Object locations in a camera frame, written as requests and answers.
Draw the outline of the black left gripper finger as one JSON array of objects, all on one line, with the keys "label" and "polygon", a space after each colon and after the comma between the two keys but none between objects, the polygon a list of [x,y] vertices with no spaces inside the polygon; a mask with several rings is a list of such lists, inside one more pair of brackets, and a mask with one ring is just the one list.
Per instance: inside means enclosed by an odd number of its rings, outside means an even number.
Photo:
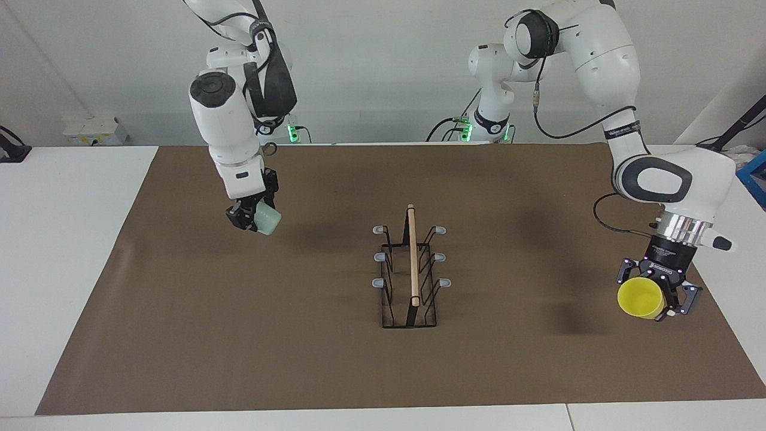
[{"label": "black left gripper finger", "polygon": [[643,268],[641,265],[641,261],[625,257],[619,268],[618,276],[616,276],[616,283],[623,284],[625,281],[628,281],[631,278],[631,273],[634,271],[637,271],[638,275],[643,275]]},{"label": "black left gripper finger", "polygon": [[698,295],[703,292],[703,287],[686,280],[672,282],[669,278],[660,278],[660,290],[665,300],[660,311],[660,321],[663,321],[667,317],[688,315],[697,303]]}]

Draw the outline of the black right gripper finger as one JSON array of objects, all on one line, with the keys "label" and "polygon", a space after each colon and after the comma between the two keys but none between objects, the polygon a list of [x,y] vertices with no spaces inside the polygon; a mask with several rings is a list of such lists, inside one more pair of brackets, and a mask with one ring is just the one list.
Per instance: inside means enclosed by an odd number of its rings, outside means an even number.
[{"label": "black right gripper finger", "polygon": [[227,208],[225,214],[234,227],[244,231],[256,231],[255,210],[249,202],[235,202],[232,207]]}]

